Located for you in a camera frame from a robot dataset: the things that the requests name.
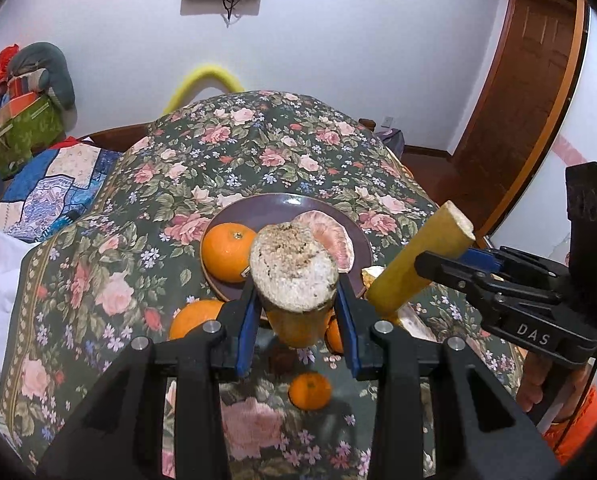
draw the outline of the metal screw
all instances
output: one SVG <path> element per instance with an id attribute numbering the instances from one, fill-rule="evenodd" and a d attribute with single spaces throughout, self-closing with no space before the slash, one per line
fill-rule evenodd
<path id="1" fill-rule="evenodd" d="M 140 335 L 132 340 L 131 345 L 134 350 L 144 350 L 149 345 L 149 339 L 144 335 Z"/>
<path id="2" fill-rule="evenodd" d="M 394 325 L 389 321 L 381 320 L 374 323 L 374 329 L 382 334 L 389 334 L 394 330 Z"/>
<path id="3" fill-rule="evenodd" d="M 205 323 L 203 323 L 203 331 L 204 332 L 207 332 L 210 334 L 215 334 L 219 330 L 220 330 L 220 321 L 216 321 L 216 319 L 210 319 L 209 321 L 206 321 Z"/>
<path id="4" fill-rule="evenodd" d="M 460 338 L 459 336 L 454 336 L 454 337 L 450 337 L 448 339 L 448 346 L 452 349 L 452 350 L 463 350 L 465 348 L 465 340 L 463 340 L 462 338 Z"/>

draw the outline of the door frame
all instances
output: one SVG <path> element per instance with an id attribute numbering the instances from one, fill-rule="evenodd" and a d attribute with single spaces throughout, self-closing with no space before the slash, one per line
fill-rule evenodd
<path id="1" fill-rule="evenodd" d="M 465 149 L 467 140 L 477 124 L 479 115 L 482 112 L 487 96 L 495 81 L 501 62 L 501 57 L 503 56 L 503 49 L 505 48 L 505 44 L 507 42 L 510 25 L 512 23 L 515 3 L 516 0 L 508 1 L 507 12 L 505 14 L 505 20 L 501 30 L 501 36 L 499 38 L 498 45 L 496 46 L 496 52 L 490 67 L 490 71 L 485 79 L 485 84 L 483 85 L 483 90 L 481 91 L 477 105 L 472 112 L 472 116 L 467 123 L 465 132 L 463 133 L 461 141 L 459 142 L 459 145 L 457 146 L 452 158 L 460 156 L 461 152 Z M 475 233 L 477 240 L 479 238 L 483 238 L 485 235 L 492 234 L 492 232 L 495 231 L 503 219 L 505 219 L 508 213 L 512 210 L 529 185 L 532 177 L 538 171 L 543 159 L 546 157 L 547 152 L 549 152 L 549 149 L 552 146 L 557 133 L 559 132 L 560 125 L 565 117 L 569 103 L 572 100 L 572 94 L 574 93 L 576 83 L 578 81 L 578 75 L 583 62 L 583 54 L 585 53 L 585 44 L 587 42 L 587 29 L 589 20 L 589 6 L 587 2 L 585 0 L 576 0 L 575 12 L 575 30 L 573 33 L 572 45 L 567 58 L 565 72 L 563 73 L 563 80 L 561 81 L 559 92 L 557 92 L 557 97 L 554 100 L 552 110 L 550 110 L 550 114 L 547 117 L 546 123 L 539 134 L 539 138 L 532 148 L 530 155 L 528 155 L 523 167 L 519 171 L 519 174 L 516 176 L 512 182 L 512 185 L 498 203 L 495 210 L 485 220 L 483 226 L 477 229 L 477 232 Z"/>

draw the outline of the orange sleeve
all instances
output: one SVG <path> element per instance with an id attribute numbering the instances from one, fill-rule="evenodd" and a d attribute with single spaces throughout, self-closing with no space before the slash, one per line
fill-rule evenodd
<path id="1" fill-rule="evenodd" d="M 570 428 L 570 431 L 567 432 L 565 439 L 557 450 L 556 455 L 560 463 L 564 464 L 573 457 L 576 451 L 583 445 L 590 432 L 594 429 L 596 423 L 597 391 L 596 386 L 593 386 L 590 388 L 581 410 L 576 415 L 576 419 Z M 566 426 L 567 421 L 562 422 L 561 424 L 554 424 L 546 431 L 543 438 L 547 441 L 550 447 L 553 448 L 555 446 Z"/>

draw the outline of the green basket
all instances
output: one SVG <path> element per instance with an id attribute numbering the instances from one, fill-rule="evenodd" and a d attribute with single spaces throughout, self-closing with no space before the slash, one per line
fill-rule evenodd
<path id="1" fill-rule="evenodd" d="M 18 173 L 32 158 L 32 149 L 46 148 L 63 133 L 59 111 L 46 95 L 0 127 L 0 173 Z"/>

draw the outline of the wooden floor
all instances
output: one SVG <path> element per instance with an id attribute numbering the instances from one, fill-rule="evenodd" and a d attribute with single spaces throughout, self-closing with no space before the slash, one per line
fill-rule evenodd
<path id="1" fill-rule="evenodd" d="M 403 153 L 401 162 L 434 202 L 440 205 L 451 200 L 476 228 L 491 212 L 487 210 L 487 202 L 472 192 L 475 186 L 470 184 L 469 178 L 461 175 L 450 160 L 441 156 Z"/>

